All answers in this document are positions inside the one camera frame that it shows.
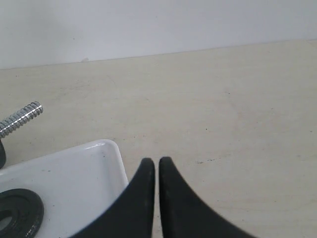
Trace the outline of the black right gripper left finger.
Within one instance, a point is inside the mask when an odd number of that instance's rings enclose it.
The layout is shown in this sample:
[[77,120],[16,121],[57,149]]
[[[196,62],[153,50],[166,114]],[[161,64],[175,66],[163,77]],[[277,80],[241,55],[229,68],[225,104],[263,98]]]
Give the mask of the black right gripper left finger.
[[155,203],[155,165],[144,158],[115,202],[75,238],[151,238]]

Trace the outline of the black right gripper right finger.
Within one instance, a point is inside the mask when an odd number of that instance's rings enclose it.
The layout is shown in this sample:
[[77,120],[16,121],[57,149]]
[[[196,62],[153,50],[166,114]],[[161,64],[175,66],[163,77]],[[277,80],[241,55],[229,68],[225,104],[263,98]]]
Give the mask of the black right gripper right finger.
[[164,238],[252,238],[211,209],[187,184],[170,157],[158,164]]

